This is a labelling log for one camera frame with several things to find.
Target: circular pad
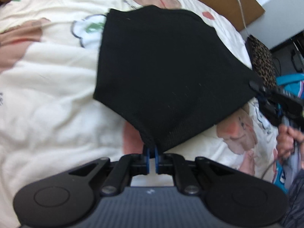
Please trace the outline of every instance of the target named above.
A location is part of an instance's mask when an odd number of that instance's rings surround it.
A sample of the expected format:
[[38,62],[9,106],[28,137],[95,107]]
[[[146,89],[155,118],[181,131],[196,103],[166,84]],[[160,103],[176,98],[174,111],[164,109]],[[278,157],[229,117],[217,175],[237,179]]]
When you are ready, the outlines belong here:
[[42,207],[61,206],[68,201],[70,193],[61,187],[48,187],[39,190],[34,199],[36,203]]
[[278,222],[286,212],[285,194],[267,182],[216,184],[206,195],[207,208],[222,221],[241,227]]
[[23,187],[13,202],[20,223],[33,228],[69,226],[83,218],[93,204],[89,184],[82,177],[68,174]]

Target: white cable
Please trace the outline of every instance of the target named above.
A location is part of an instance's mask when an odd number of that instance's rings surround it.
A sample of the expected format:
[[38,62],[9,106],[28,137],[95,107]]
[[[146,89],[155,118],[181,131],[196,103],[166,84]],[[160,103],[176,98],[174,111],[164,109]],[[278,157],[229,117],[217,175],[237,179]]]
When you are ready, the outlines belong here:
[[241,15],[242,15],[242,20],[243,20],[243,24],[244,24],[245,31],[246,31],[246,33],[247,33],[248,36],[249,36],[249,33],[248,33],[248,31],[247,31],[247,27],[246,27],[246,23],[245,23],[244,12],[243,12],[243,7],[242,7],[242,4],[241,4],[241,1],[240,1],[240,0],[237,0],[237,1],[238,1],[238,3],[239,3],[240,9],[241,9]]

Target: bedsheet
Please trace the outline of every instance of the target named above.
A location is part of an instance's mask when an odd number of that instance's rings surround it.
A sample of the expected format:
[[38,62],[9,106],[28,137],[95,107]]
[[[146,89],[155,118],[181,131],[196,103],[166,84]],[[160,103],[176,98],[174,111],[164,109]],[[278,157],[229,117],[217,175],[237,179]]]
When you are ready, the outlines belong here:
[[[92,95],[108,10],[149,4],[193,11],[251,67],[232,24],[197,0],[13,0],[0,7],[0,227],[18,227],[12,201],[24,185],[99,157],[116,161],[138,150],[136,130]],[[240,124],[233,120],[239,117]],[[273,160],[277,130],[259,113],[256,100],[231,119],[237,134],[229,133],[224,122],[170,152],[239,168],[244,152],[253,151],[260,176]],[[248,128],[250,148],[239,140],[240,127]],[[270,170],[266,179],[273,174]],[[139,176],[132,184],[171,183],[166,176]]]

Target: gray textured surface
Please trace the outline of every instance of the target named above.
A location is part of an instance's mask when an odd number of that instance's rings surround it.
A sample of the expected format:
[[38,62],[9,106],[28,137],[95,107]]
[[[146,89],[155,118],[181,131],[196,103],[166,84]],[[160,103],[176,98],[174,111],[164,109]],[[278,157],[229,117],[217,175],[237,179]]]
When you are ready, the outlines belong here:
[[[70,228],[233,228],[211,215],[198,197],[175,187],[126,187],[103,198],[95,212]],[[268,228],[280,227],[271,225]]]

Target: leopard print fabric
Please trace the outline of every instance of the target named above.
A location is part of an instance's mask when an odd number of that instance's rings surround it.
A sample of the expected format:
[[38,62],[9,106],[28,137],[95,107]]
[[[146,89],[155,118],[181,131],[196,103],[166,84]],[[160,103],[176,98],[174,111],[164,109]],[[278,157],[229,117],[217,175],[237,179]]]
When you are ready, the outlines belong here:
[[276,75],[270,50],[252,35],[247,38],[246,48],[252,69],[263,79],[264,86],[276,87]]

